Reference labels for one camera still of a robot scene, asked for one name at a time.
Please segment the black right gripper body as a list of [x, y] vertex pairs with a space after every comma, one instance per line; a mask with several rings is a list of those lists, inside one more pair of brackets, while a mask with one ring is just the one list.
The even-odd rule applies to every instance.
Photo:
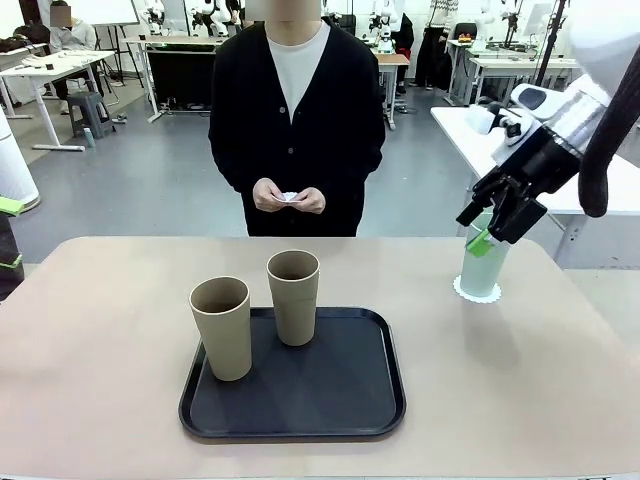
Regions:
[[558, 135], [539, 127], [502, 163], [508, 183], [523, 194], [555, 193], [578, 173], [580, 157]]

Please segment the person's left hand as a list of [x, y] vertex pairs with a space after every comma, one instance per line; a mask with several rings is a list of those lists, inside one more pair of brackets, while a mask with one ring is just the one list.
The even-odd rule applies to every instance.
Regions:
[[322, 214], [326, 207], [323, 193], [315, 187], [309, 187], [299, 192], [292, 200], [292, 206], [303, 213]]

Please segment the person's right hand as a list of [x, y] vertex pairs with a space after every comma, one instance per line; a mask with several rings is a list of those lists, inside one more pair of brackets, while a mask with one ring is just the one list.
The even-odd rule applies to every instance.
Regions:
[[262, 178], [256, 182], [253, 188], [253, 201], [259, 211], [267, 213], [276, 212], [286, 204], [282, 192], [269, 178]]

